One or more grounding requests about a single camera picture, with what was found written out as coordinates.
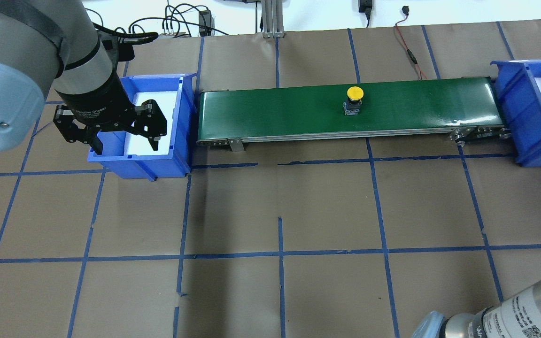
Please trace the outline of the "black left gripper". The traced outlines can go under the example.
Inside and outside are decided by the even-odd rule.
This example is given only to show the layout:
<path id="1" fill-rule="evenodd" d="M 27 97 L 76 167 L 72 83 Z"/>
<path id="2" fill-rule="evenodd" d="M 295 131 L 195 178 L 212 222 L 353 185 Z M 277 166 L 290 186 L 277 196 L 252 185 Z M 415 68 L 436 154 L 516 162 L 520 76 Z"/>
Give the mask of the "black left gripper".
<path id="1" fill-rule="evenodd" d="M 133 104 L 122 87 L 71 95 L 56 91 L 63 101 L 54 114 L 54 125 L 68 143 L 85 143 L 103 152 L 99 132 L 132 134 L 133 152 L 160 152 L 168 133 L 168 120 L 154 99 Z"/>

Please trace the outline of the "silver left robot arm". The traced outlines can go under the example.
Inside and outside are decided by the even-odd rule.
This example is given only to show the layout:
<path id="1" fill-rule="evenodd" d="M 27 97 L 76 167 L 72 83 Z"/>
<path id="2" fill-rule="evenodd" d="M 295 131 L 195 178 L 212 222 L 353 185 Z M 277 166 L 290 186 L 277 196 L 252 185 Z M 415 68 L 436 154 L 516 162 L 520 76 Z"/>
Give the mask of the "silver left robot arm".
<path id="1" fill-rule="evenodd" d="M 157 150 L 167 118 L 153 99 L 131 103 L 116 72 L 131 59 L 123 47 L 157 37 L 97 25 L 79 0 L 0 0 L 0 152 L 23 141 L 50 90 L 63 101 L 53 122 L 68 143 L 101 154 L 100 132 L 127 132 Z"/>

